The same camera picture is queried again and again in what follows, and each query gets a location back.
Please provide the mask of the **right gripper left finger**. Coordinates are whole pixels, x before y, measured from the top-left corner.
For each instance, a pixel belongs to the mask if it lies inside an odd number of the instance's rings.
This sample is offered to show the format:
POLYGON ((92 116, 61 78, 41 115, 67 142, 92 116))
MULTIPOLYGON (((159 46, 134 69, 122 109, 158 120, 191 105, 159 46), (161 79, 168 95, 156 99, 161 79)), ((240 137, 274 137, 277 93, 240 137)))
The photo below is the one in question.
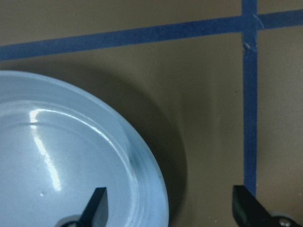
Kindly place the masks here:
POLYGON ((60 220, 56 227, 105 227, 109 216, 107 188, 96 188, 78 219, 60 220))

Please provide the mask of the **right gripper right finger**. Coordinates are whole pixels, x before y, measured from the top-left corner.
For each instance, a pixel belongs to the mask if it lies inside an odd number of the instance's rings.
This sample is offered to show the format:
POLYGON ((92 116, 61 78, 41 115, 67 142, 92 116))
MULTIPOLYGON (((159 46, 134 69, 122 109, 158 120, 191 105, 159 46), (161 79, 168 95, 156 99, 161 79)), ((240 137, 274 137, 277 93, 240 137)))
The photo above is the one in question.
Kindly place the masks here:
POLYGON ((271 215, 244 185, 232 188, 232 216, 239 227, 299 227, 285 215, 271 215))

